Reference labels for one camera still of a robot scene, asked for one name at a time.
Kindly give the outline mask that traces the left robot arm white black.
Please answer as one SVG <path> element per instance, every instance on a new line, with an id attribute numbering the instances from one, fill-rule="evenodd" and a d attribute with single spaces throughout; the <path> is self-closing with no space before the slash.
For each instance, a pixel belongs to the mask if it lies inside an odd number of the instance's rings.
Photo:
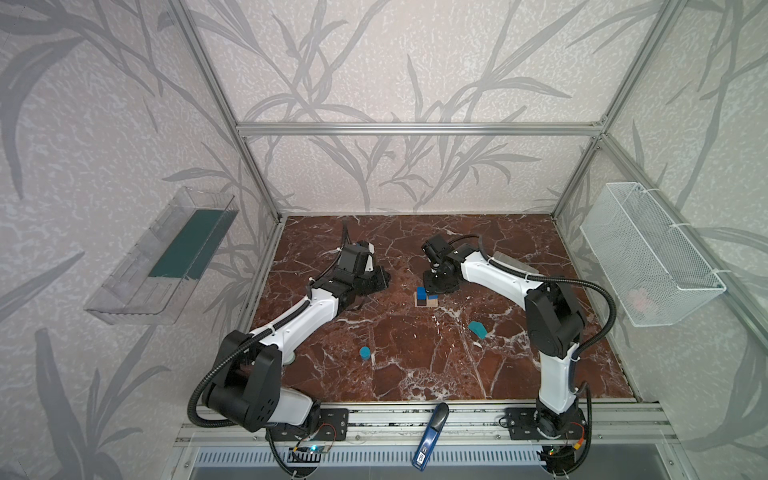
<path id="1" fill-rule="evenodd" d="M 193 390 L 188 420 L 201 428 L 240 426 L 249 432 L 287 426 L 313 433 L 320 403 L 282 385 L 283 367 L 318 329 L 356 300 L 385 290 L 391 275 L 375 260 L 375 247 L 341 247 L 335 262 L 307 293 L 272 322 L 248 333 L 234 330 L 220 344 L 211 370 Z"/>

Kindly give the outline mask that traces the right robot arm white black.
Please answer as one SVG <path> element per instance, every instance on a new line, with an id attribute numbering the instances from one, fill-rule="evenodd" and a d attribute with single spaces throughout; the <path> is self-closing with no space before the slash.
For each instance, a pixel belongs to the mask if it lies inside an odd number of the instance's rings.
<path id="1" fill-rule="evenodd" d="M 521 307 L 526 315 L 530 344 L 540 355 L 540 388 L 537 416 L 542 425 L 559 428 L 577 409 L 574 369 L 582 354 L 607 336 L 616 322 L 617 306 L 604 287 L 581 279 L 550 277 L 500 253 L 489 254 L 477 235 L 447 240 L 436 235 L 426 240 L 422 251 L 430 267 L 423 274 L 430 295 L 459 290 L 464 283 L 485 287 Z M 575 286 L 592 290 L 608 306 L 608 319 L 594 336 L 584 340 L 587 320 L 573 291 Z"/>

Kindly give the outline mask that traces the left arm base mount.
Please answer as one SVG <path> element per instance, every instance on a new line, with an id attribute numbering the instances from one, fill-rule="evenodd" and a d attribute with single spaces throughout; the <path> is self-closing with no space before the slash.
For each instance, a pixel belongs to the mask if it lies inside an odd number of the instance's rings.
<path id="1" fill-rule="evenodd" d="M 349 427 L 350 411 L 346 408 L 320 407 L 310 412 L 308 420 L 299 426 L 278 423 L 267 431 L 278 442 L 297 442 L 309 438 L 313 441 L 344 441 Z"/>

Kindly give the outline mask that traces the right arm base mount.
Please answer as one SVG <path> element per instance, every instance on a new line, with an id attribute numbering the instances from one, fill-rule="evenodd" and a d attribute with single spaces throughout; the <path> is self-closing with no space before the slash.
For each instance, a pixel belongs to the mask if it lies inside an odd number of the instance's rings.
<path id="1" fill-rule="evenodd" d="M 512 440 L 575 442 L 586 433 L 588 422 L 580 409 L 561 415 L 535 407 L 512 407 L 499 420 Z"/>

